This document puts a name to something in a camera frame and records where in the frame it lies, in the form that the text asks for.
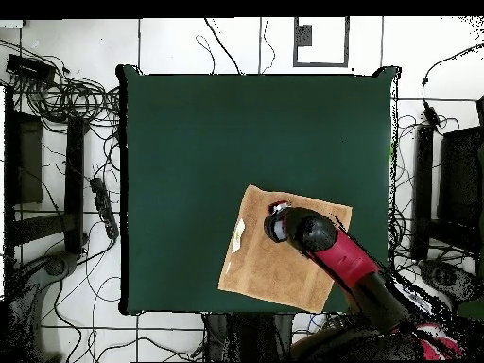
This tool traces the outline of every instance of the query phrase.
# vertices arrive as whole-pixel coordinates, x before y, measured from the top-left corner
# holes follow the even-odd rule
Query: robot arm
[[[406,309],[385,287],[378,264],[328,217],[287,202],[270,205],[269,213],[264,224],[269,238],[287,241],[323,268],[372,325],[389,332],[407,320]]]

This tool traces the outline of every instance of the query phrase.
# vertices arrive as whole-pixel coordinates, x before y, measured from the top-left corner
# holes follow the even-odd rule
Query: wire
[[[264,42],[266,42],[266,44],[270,47],[270,50],[272,51],[272,61],[270,62],[270,66],[269,67],[266,67],[264,68],[264,71],[262,72],[262,74],[265,74],[265,72],[272,67],[272,64],[274,63],[274,60],[276,60],[276,52],[274,51],[274,48],[270,45],[270,43],[268,42],[268,39],[266,38],[266,31],[268,30],[268,18],[266,19],[266,26],[264,27],[264,35],[263,35],[263,39],[264,39]]]
[[[237,63],[235,62],[235,60],[233,59],[233,57],[231,56],[231,54],[227,51],[227,49],[225,48],[225,46],[222,44],[222,42],[220,41],[220,39],[218,38],[218,36],[216,35],[216,32],[214,31],[214,29],[212,28],[212,26],[210,25],[210,23],[208,22],[208,20],[206,18],[203,18],[203,21],[205,21],[205,24],[210,28],[210,30],[212,31],[212,33],[214,34],[214,36],[216,37],[216,41],[218,42],[218,44],[220,44],[220,47],[222,48],[222,50],[225,52],[225,54],[227,56],[229,56],[229,58],[232,60],[233,62],[233,65],[235,66],[235,68],[237,69],[237,73],[240,75],[242,74],[238,68],[238,65]]]
[[[443,59],[443,60],[440,60],[440,61],[437,61],[435,64],[433,64],[428,70],[427,72],[425,73],[425,76],[423,77],[422,79],[422,101],[425,102],[425,95],[424,95],[424,88],[425,88],[425,85],[427,84],[428,82],[428,75],[430,74],[430,71],[432,71],[435,67],[437,67],[438,65],[442,64],[443,62],[445,61],[449,61],[449,60],[452,60],[452,59],[456,59],[457,57],[461,57],[461,56],[464,56],[472,51],[475,51],[475,50],[478,50],[478,49],[481,49],[482,47],[484,47],[484,43],[480,43],[480,44],[476,44],[474,46],[471,46],[471,47],[468,47],[464,50],[461,50],[459,51],[457,54],[455,54],[454,56],[450,56],[446,59]]]
[[[201,42],[199,41],[199,38],[202,38],[202,39],[205,41],[205,43],[206,43],[207,45],[205,46],[203,43],[201,43]],[[205,39],[205,37],[204,37],[204,36],[197,35],[197,36],[195,37],[195,40],[197,41],[197,43],[198,43],[198,44],[199,44],[201,47],[203,47],[205,50],[207,50],[207,51],[209,52],[210,57],[212,58],[212,72],[210,73],[210,75],[213,75],[213,74],[214,74],[214,71],[216,70],[216,59],[214,58],[214,54],[212,53],[212,49],[210,48],[210,45],[208,44],[208,42],[207,42],[207,40]]]
[[[54,310],[56,311],[57,317],[60,320],[62,320],[63,323],[65,323],[68,326],[70,326],[73,329],[75,329],[78,332],[78,334],[79,334],[79,338],[78,338],[78,342],[77,342],[76,346],[72,349],[71,353],[69,354],[69,356],[67,356],[67,359],[65,360],[65,363],[70,363],[69,361],[71,359],[71,356],[76,351],[76,349],[78,348],[78,346],[80,344],[80,341],[82,340],[82,333],[80,332],[80,330],[78,329],[78,327],[76,327],[73,323],[71,323],[70,321],[68,321],[65,318],[63,318],[61,316],[61,314],[59,313],[59,310],[57,309],[58,301],[59,301],[59,298],[61,297],[62,289],[63,289],[63,280],[60,280],[60,289],[59,289],[59,293],[57,294],[56,300],[54,301]]]
[[[112,347],[105,348],[103,350],[103,352],[101,352],[101,354],[99,355],[99,357],[95,360],[95,363],[99,363],[99,360],[101,359],[102,355],[104,355],[109,350],[126,348],[126,347],[129,347],[132,344],[135,344],[137,341],[148,341],[149,343],[153,344],[155,347],[157,347],[157,348],[159,348],[159,349],[161,349],[163,351],[170,352],[173,355],[176,355],[181,360],[185,360],[187,362],[195,362],[195,360],[190,359],[190,356],[188,355],[188,353],[185,353],[185,352],[177,352],[177,351],[174,351],[174,350],[172,350],[170,348],[166,348],[163,345],[157,344],[155,341],[153,341],[151,338],[148,338],[148,337],[139,337],[137,340],[135,339],[134,341],[128,342],[128,343],[123,344],[123,345],[113,345]]]

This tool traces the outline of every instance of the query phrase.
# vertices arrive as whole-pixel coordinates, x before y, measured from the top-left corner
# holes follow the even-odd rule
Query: green tabletop
[[[217,289],[249,184],[352,206],[350,233],[385,263],[395,73],[141,76],[118,67],[128,148],[120,309],[298,312]],[[335,285],[324,311],[346,309]]]

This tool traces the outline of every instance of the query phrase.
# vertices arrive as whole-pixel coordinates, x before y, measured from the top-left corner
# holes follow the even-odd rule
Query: floor tile
[[[200,313],[146,312],[140,316],[140,327],[203,329]]]
[[[97,216],[86,216],[84,218],[86,231],[97,221]],[[104,251],[109,246],[110,240],[106,236],[102,223],[98,223],[93,227],[91,241],[89,255],[95,255]],[[81,264],[71,276],[64,280],[58,310],[74,324],[92,326],[94,309],[94,325],[135,327],[135,317],[124,316],[118,310],[118,299],[120,297],[119,277],[121,273],[120,246],[121,241],[119,240],[103,257],[98,256],[96,259],[89,261],[87,267],[86,264]],[[59,323],[55,312],[52,311],[54,300],[59,290],[59,285],[54,284],[49,288],[45,296],[43,316],[47,313],[48,315],[43,319],[44,324],[54,325]]]
[[[457,17],[385,17],[383,63],[402,67],[399,97],[422,98],[422,80],[435,62],[483,40],[477,26]],[[483,57],[484,48],[434,68],[425,97],[484,96]]]
[[[259,18],[209,18],[227,51],[245,74],[256,74],[259,57]],[[208,42],[216,74],[237,74],[203,18],[146,18],[141,21],[141,63],[144,74],[209,74],[210,53],[198,42]]]
[[[76,330],[69,328],[43,328],[43,346],[47,352],[61,352],[62,362],[65,362],[69,354],[75,349],[79,335]],[[125,345],[136,339],[135,331],[122,330],[92,330],[81,329],[81,342],[70,358],[73,363],[95,363],[89,353],[93,353],[99,363],[129,363],[136,360],[135,345],[131,344],[118,349],[108,349],[113,346]],[[88,346],[88,338],[91,336],[91,348]]]
[[[147,337],[162,347],[190,355],[202,342],[203,332],[140,330],[139,337]],[[147,340],[140,340],[138,344],[138,360],[140,362],[162,362],[165,360],[170,362],[182,361],[178,356],[168,350],[157,348]]]

